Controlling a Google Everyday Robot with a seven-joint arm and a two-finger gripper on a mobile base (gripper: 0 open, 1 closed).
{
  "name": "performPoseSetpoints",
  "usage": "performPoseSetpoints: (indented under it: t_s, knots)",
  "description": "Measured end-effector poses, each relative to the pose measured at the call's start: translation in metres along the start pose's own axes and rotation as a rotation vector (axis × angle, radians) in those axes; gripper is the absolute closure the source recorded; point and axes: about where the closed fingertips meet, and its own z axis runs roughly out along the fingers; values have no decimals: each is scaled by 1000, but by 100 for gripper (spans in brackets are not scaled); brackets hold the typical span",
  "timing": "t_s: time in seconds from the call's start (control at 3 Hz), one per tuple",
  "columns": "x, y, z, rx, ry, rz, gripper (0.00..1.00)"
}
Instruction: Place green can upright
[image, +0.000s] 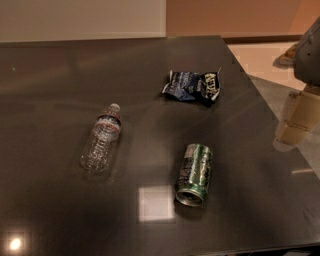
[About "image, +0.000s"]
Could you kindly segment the translucent tan gripper finger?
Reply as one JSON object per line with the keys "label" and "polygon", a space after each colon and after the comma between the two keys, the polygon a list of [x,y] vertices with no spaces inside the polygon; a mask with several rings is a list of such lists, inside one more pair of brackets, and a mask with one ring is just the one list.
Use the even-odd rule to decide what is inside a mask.
{"label": "translucent tan gripper finger", "polygon": [[294,146],[320,122],[320,87],[307,84],[302,91],[290,91],[276,129],[276,140]]}

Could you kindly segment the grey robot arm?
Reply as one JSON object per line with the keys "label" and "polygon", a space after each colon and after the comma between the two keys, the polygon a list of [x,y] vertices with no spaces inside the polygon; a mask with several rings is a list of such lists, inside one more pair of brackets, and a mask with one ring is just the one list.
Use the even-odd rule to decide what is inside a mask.
{"label": "grey robot arm", "polygon": [[293,69],[306,86],[290,92],[283,106],[275,141],[285,147],[299,144],[320,122],[320,17],[298,41]]}

